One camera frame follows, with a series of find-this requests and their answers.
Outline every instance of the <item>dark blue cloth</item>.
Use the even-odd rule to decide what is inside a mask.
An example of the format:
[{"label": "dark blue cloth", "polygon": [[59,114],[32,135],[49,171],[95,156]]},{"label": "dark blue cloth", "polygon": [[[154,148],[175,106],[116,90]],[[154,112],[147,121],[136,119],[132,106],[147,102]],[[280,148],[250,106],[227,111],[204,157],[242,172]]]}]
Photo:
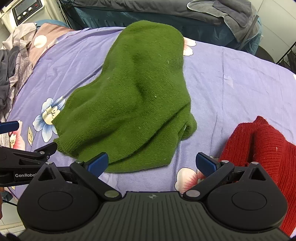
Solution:
[{"label": "dark blue cloth", "polygon": [[66,28],[70,28],[69,25],[67,25],[66,23],[63,23],[61,21],[58,20],[54,20],[54,19],[44,19],[44,20],[38,20],[35,22],[36,23],[36,28],[37,30],[41,27],[42,24],[44,23],[51,23],[51,24],[55,24],[55,25],[59,25],[59,26],[63,26]]},{"label": "dark blue cloth", "polygon": [[[109,9],[98,9],[95,7],[73,7],[72,0],[60,0],[67,5],[66,15],[72,28],[81,30],[84,28],[101,27],[127,27],[133,22],[147,20],[157,23],[164,23],[179,30],[186,38],[199,42],[224,46],[232,49],[239,49],[241,43],[237,42],[233,33],[226,24],[215,26],[200,20],[185,18],[181,16],[165,15],[150,12],[121,12]],[[241,49],[244,52],[255,55],[261,38],[261,21],[259,33],[247,39],[245,46]]]}]

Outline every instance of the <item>blue gripper pad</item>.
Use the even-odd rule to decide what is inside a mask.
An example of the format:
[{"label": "blue gripper pad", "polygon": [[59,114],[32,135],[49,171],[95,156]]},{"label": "blue gripper pad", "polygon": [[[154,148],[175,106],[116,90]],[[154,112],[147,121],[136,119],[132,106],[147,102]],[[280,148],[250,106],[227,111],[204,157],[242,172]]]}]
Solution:
[{"label": "blue gripper pad", "polygon": [[0,122],[0,134],[17,131],[20,127],[18,121]]},{"label": "blue gripper pad", "polygon": [[108,167],[109,157],[107,153],[102,152],[93,159],[86,162],[83,166],[92,175],[99,177]]},{"label": "blue gripper pad", "polygon": [[199,152],[196,155],[195,163],[197,169],[200,170],[205,177],[210,176],[221,167],[219,162],[215,161],[213,158],[210,158],[202,152]]}]

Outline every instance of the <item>metal bolt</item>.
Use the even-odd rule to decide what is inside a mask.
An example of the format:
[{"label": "metal bolt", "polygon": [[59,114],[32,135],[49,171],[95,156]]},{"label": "metal bolt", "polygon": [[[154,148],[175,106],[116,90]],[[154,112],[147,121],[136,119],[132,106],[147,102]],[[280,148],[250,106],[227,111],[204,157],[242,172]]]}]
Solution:
[{"label": "metal bolt", "polygon": [[104,193],[104,195],[109,198],[115,198],[115,197],[119,196],[119,192],[117,192],[115,190],[109,190],[109,191],[106,191]]},{"label": "metal bolt", "polygon": [[200,195],[200,192],[198,190],[188,190],[186,192],[186,195],[188,197],[198,197]]}]

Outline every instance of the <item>logo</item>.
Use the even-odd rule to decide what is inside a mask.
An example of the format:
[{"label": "logo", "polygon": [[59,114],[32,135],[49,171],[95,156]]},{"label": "logo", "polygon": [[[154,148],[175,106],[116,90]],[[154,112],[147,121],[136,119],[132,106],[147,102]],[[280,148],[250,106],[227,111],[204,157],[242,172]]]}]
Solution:
[{"label": "logo", "polygon": [[155,198],[157,198],[157,196],[155,194],[151,194],[148,196],[148,198],[155,199]]},{"label": "logo", "polygon": [[32,173],[25,173],[25,174],[16,174],[15,177],[34,177],[36,174],[32,174]]}]

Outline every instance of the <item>bed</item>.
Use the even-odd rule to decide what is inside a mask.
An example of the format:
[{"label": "bed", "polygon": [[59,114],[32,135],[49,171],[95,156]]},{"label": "bed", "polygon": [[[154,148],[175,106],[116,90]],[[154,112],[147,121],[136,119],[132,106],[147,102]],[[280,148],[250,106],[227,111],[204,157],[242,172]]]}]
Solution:
[{"label": "bed", "polygon": [[[46,109],[62,111],[76,88],[92,82],[100,74],[108,50],[123,29],[71,30],[55,39],[42,53],[7,119],[20,121],[17,138],[23,140],[26,151],[33,151],[57,137],[55,128],[46,119],[53,113],[45,114]],[[254,121],[258,115],[266,118],[287,141],[296,143],[293,121],[296,75],[245,52],[193,40],[185,43],[183,72],[198,129],[179,143],[168,166],[100,176],[122,194],[175,191],[179,170],[187,168],[196,172],[198,152],[219,157],[235,127]],[[59,152],[50,160],[57,166],[68,166],[75,161]],[[24,185],[9,189],[20,198],[25,188]]]}]

